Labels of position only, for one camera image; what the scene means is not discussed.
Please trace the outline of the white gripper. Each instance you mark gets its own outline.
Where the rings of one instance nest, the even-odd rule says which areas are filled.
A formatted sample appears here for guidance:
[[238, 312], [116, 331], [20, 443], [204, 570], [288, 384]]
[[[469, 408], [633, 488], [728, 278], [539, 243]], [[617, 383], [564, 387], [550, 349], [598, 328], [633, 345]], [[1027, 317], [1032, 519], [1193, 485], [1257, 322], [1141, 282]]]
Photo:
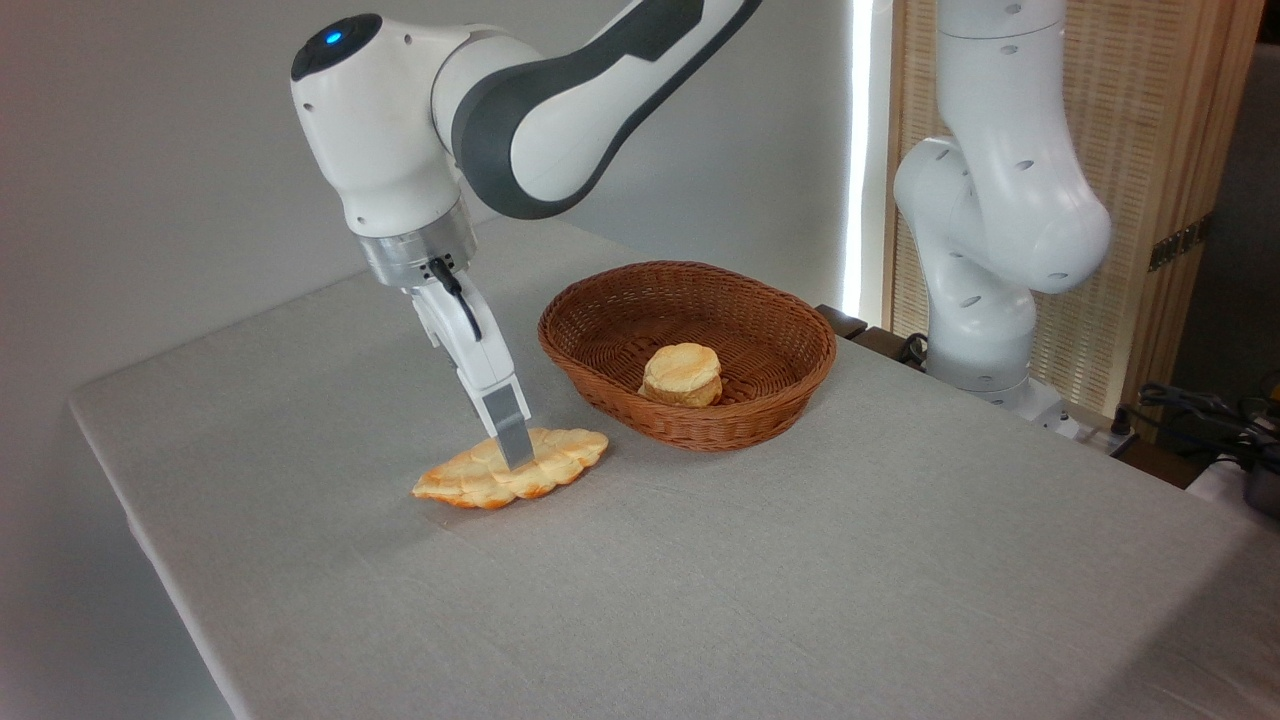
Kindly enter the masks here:
[[410, 295], [429, 340], [445, 348], [470, 393], [485, 393], [481, 410], [486, 428], [506, 466], [518, 470], [534, 460], [530, 415], [497, 319], [466, 272], [449, 272], [458, 293], [429, 268], [419, 274], [422, 283]]

